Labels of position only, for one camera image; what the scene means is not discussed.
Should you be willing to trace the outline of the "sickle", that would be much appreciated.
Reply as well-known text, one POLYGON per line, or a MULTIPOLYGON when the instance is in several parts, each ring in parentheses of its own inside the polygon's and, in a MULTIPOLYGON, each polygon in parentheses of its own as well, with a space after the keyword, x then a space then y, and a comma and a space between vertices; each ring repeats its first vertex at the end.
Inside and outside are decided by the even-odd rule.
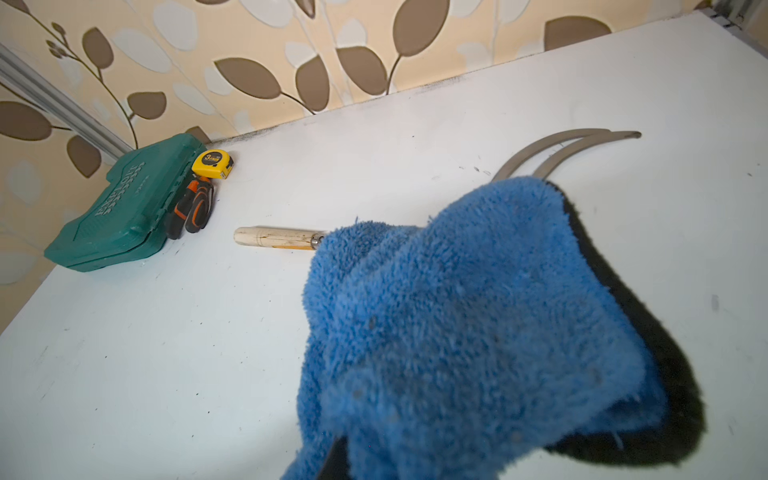
POLYGON ((249 247, 316 250, 327 235, 325 231, 253 226, 237 228, 233 239, 249 247))
POLYGON ((557 144, 602 133, 609 133, 609 130, 601 128, 572 129, 541 138, 512 155, 492 177, 491 183, 508 179, 527 160, 557 144))
POLYGON ((607 143, 641 137, 642 133, 639 131, 611 131, 607 129, 575 129, 552 134, 542 139, 544 150, 568 140, 572 140, 572 143, 545 160, 537 167, 532 176, 545 180, 559 165, 585 150, 607 143))

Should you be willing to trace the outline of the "blue grey microfiber rag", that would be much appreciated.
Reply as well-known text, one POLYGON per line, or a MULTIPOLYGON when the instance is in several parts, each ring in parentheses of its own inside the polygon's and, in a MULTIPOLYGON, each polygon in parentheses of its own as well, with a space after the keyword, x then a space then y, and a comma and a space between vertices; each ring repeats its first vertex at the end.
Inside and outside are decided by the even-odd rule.
POLYGON ((676 465, 706 429, 686 355, 545 180, 332 232, 303 305, 288 479, 495 479, 539 449, 676 465))

